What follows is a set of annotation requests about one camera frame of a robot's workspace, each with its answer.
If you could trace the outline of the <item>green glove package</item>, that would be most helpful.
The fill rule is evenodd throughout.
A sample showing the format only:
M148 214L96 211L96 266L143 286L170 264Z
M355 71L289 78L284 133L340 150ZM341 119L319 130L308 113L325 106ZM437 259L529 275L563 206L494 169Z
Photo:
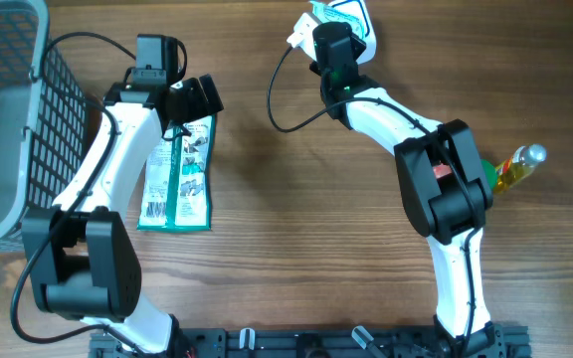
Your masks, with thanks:
M139 231L183 233L211 228L208 169L216 117L172 126L149 154Z

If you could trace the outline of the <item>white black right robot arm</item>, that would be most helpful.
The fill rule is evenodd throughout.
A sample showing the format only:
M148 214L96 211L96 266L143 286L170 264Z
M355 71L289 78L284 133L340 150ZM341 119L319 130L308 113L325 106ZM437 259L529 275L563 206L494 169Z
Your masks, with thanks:
M404 211L430 247L442 339L456 357L479 353L491 326L479 250L492 196L471 129L423 117L360 74L366 44L348 24L322 23L311 37L325 112L394 157Z

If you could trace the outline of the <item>yellow liquid bottle silver cap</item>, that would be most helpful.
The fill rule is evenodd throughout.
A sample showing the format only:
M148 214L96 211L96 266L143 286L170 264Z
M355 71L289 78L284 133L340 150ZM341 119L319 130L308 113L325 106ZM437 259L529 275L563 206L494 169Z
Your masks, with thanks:
M507 191L531 175L546 160L547 150L538 143L519 147L508 159L495 167L497 180L494 194Z

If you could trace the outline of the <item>green lid jar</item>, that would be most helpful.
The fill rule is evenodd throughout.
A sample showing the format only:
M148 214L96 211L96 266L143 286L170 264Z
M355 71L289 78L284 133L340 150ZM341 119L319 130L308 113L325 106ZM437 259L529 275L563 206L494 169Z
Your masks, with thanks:
M488 186L491 190L494 190L497 181L498 181L498 175L495 169L495 166L490 163L489 161L483 159L481 161L481 166L484 172L484 175L486 177Z

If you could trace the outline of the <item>light green wipes pack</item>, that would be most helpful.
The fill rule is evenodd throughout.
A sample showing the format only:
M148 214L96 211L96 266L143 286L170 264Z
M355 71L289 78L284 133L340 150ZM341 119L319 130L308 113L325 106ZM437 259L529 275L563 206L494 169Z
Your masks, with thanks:
M343 10L337 10L331 5L319 1L311 1L312 14L321 22L343 22L347 23L352 32L361 40L364 39L364 25L362 21L356 16L348 14Z

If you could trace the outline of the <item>red white tissue pack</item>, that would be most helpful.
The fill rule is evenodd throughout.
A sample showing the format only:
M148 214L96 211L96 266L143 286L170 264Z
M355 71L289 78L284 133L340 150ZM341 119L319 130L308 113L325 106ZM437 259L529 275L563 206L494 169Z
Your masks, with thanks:
M434 175L437 179L444 178L453 173L452 168L446 164L439 164L433 167Z

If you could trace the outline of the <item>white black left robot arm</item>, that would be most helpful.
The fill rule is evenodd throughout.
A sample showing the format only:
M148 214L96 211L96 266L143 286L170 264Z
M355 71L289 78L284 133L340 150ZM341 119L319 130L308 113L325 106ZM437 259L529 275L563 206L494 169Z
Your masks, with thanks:
M149 153L170 125L222 110L210 76L187 78L184 44L170 36L141 34L131 53L135 65L102 102L95 140L73 180L49 208L32 209L22 221L27 263L10 303L19 338L51 344L100 330L133 357L193 357L196 348L178 319L142 293L141 265L123 223L131 193ZM83 327L52 337L25 332L19 319L24 285L37 307Z

